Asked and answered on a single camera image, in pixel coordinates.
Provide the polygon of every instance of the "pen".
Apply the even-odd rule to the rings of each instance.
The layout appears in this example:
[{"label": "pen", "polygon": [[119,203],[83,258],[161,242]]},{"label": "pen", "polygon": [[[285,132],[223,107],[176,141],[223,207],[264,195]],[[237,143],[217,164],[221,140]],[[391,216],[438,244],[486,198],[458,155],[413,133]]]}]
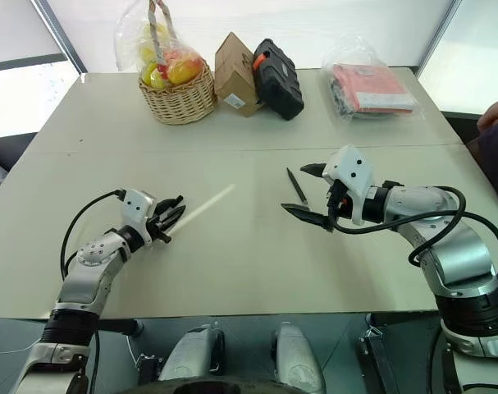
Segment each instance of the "pen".
[{"label": "pen", "polygon": [[305,206],[308,205],[307,203],[307,197],[305,197],[304,192],[301,190],[301,187],[298,185],[298,181],[295,178],[295,175],[292,173],[292,171],[287,168],[287,174],[289,175],[289,179],[292,182],[292,186],[295,187],[296,193],[298,193],[299,199],[301,199],[301,203]]}]

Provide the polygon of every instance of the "person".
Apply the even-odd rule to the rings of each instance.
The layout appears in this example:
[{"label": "person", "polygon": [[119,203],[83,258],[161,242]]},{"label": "person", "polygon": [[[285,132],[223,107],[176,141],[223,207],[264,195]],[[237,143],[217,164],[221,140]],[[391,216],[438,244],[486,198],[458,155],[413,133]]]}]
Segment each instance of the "person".
[{"label": "person", "polygon": [[477,122],[480,135],[466,145],[498,194],[498,101]]}]

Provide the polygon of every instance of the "person's hand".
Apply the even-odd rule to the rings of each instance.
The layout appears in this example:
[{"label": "person's hand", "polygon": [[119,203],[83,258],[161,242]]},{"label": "person's hand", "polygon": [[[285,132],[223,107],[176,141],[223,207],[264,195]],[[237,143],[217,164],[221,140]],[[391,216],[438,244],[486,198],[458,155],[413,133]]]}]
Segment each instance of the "person's hand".
[{"label": "person's hand", "polygon": [[491,105],[486,113],[484,113],[480,119],[478,119],[478,129],[480,132],[498,124],[498,101]]}]

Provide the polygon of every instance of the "gray floor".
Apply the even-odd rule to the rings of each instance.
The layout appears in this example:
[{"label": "gray floor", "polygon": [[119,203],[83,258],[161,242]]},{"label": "gray floor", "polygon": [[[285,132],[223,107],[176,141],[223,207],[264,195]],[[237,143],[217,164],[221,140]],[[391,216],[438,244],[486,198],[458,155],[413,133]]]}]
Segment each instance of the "gray floor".
[{"label": "gray floor", "polygon": [[[308,337],[322,366],[328,394],[366,394],[355,351],[357,338],[368,326],[364,314],[307,314],[235,316],[220,318],[143,319],[144,331],[131,340],[135,355],[167,356],[189,329],[214,323],[226,336],[226,374],[246,378],[273,378],[269,356],[270,334],[279,323],[298,324]],[[400,394],[424,394],[429,341],[435,318],[399,323],[384,331],[384,343]],[[28,346],[40,336],[43,324],[0,319],[0,351]],[[27,351],[0,355],[0,394],[8,393],[27,356]],[[92,369],[89,361],[88,371]],[[96,392],[107,394],[134,387],[137,371],[126,338],[113,332],[101,334],[101,360]],[[442,393],[436,380],[435,393]]]}]

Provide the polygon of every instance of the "plastic bag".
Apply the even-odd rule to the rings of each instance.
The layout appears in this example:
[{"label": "plastic bag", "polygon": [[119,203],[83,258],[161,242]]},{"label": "plastic bag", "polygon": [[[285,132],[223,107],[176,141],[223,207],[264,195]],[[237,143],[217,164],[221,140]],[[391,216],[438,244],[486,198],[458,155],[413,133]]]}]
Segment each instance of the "plastic bag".
[{"label": "plastic bag", "polygon": [[136,0],[117,23],[114,33],[117,69],[140,73],[155,89],[181,85],[203,69],[203,59],[182,43],[163,0]]},{"label": "plastic bag", "polygon": [[345,119],[410,114],[418,105],[376,51],[356,35],[345,35],[322,59],[336,111]]}]

